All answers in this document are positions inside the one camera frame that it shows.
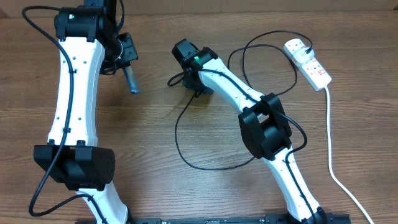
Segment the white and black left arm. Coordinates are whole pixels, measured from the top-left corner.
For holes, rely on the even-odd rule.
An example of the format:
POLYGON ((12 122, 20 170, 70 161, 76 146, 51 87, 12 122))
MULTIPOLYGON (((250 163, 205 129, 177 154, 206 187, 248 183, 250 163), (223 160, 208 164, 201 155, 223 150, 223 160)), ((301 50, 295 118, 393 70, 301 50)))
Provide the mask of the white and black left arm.
POLYGON ((95 223, 132 223, 113 183, 111 149, 98 146, 96 98, 100 75, 125 74, 132 93, 139 91, 131 62, 137 52, 124 21, 116 17, 121 1, 85 1, 57 9, 51 41, 60 51, 60 81, 52 128, 45 145, 34 147, 34 161, 52 178, 82 198, 95 223))

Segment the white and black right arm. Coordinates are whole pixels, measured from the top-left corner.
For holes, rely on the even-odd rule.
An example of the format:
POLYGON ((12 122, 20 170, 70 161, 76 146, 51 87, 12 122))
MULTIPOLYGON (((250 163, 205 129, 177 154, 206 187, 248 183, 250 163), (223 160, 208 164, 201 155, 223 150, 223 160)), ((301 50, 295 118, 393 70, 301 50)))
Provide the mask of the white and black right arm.
POLYGON ((294 159, 290 127, 303 129, 285 114, 279 97, 245 84, 208 47, 199 49, 183 39, 172 54, 183 70, 182 83, 195 97, 215 91, 237 112, 243 143, 271 170, 285 198, 289 222, 327 223, 325 211, 310 193, 294 159))

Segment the blue Galaxy smartphone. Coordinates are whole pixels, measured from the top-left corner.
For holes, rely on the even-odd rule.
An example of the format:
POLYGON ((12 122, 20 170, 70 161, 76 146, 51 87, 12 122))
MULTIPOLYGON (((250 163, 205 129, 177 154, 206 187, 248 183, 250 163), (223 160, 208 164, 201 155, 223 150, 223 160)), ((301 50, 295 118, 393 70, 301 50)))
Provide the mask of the blue Galaxy smartphone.
POLYGON ((132 67, 131 66, 127 66, 127 67, 123 68, 123 72, 124 72, 124 75, 126 77, 126 81, 127 81, 128 87, 130 89, 130 92, 132 94, 139 93, 140 92, 139 85, 137 83, 137 80, 136 80, 136 77, 134 75, 132 67))

